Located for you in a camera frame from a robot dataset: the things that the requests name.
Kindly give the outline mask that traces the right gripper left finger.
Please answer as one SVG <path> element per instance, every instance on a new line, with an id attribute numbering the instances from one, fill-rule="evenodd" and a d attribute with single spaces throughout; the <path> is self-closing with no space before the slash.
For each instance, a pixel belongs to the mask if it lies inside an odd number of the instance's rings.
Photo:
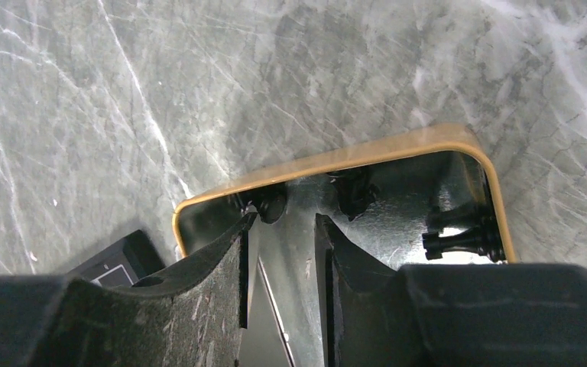
<path id="1" fill-rule="evenodd" d="M 248 325 L 249 213 L 131 287 L 0 276 L 0 366 L 234 366 Z"/>

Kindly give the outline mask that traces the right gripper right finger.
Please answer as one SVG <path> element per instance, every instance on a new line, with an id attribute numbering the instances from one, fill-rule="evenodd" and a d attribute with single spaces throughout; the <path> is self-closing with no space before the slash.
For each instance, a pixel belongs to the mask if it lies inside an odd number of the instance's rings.
<path id="1" fill-rule="evenodd" d="M 315 218 L 327 366 L 587 366 L 587 270 L 389 268 Z"/>

